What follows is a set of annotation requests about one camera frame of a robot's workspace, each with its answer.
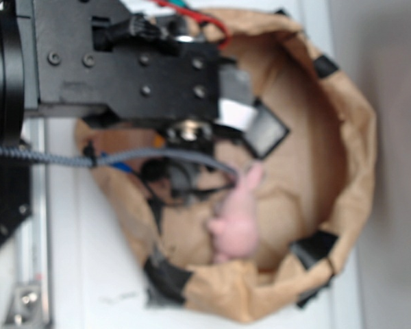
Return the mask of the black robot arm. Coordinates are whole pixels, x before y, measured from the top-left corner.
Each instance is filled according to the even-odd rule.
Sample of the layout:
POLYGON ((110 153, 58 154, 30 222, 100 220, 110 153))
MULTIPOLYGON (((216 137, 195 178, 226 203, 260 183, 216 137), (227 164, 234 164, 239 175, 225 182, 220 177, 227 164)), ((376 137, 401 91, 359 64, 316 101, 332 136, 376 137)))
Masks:
POLYGON ((122 1, 0 1, 0 143, 28 117, 165 130, 186 121, 243 130, 249 76, 180 16, 151 19, 122 1))

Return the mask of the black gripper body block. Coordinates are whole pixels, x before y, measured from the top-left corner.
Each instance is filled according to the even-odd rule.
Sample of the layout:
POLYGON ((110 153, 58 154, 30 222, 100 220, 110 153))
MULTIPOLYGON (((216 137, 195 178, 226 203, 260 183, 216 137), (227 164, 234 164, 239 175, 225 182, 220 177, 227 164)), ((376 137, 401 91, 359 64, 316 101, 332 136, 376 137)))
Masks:
POLYGON ((132 21, 120 1, 35 1, 39 110, 126 122, 213 121, 219 51, 208 42, 164 45, 127 36, 97 42, 132 21))

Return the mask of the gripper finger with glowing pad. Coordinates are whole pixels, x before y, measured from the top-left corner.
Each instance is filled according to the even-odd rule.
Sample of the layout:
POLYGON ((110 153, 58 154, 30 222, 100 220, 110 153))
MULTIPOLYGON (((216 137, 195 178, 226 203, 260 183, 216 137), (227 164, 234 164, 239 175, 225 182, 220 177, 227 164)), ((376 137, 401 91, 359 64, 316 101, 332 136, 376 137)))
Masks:
POLYGON ((226 64, 219 71, 220 97, 217 124, 245 132, 254 120, 257 110, 248 72, 226 64))

